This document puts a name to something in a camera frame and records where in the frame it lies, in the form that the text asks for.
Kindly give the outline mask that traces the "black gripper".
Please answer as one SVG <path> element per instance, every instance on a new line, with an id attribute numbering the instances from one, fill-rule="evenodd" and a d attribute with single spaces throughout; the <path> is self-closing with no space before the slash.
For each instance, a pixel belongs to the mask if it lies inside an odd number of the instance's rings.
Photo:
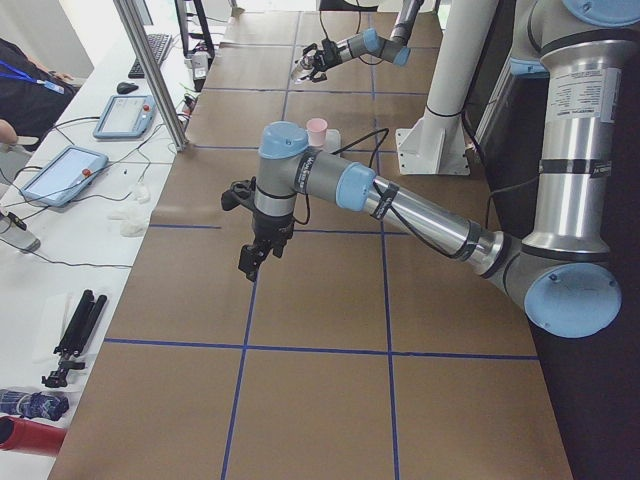
<path id="1" fill-rule="evenodd" d="M 303 49 L 304 56 L 315 56 L 319 54 L 319 65 L 321 68 L 333 68 L 345 62 L 345 55 L 348 53 L 348 44 L 345 42 L 323 42 L 322 49 L 317 44 L 308 45 Z M 327 75 L 315 73 L 309 77 L 312 83 L 319 83 L 327 80 Z"/>
<path id="2" fill-rule="evenodd" d="M 287 242 L 293 237 L 294 219 L 291 213 L 270 216 L 262 212 L 253 214 L 252 229 L 255 235 L 251 245 L 243 245 L 238 268 L 250 282 L 258 277 L 260 265 L 270 253 L 281 258 Z"/>

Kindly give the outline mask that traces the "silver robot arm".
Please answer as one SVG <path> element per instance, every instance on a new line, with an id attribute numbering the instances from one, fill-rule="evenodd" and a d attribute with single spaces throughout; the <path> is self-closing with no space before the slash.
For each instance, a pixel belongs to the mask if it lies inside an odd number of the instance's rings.
<path id="1" fill-rule="evenodd" d="M 403 2 L 390 39 L 380 36 L 374 28 L 357 32 L 340 41 L 331 40 L 325 35 L 320 45 L 312 43 L 303 49 L 290 78 L 295 83 L 323 82 L 327 80 L 326 73 L 330 69 L 360 59 L 364 55 L 404 66 L 410 55 L 408 42 L 422 5 L 423 1 Z"/>
<path id="2" fill-rule="evenodd" d="M 511 71 L 547 75 L 549 87 L 533 230 L 523 239 L 451 213 L 371 168 L 312 146 L 298 125 L 265 127 L 254 179 L 234 182 L 224 210 L 253 215 L 252 243 L 239 267 L 257 276 L 281 256 L 299 195 L 365 212 L 440 254 L 469 262 L 537 326 L 559 337 L 599 332 L 617 316 L 622 293 L 600 236 L 622 70 L 639 49 L 635 1 L 520 1 Z"/>

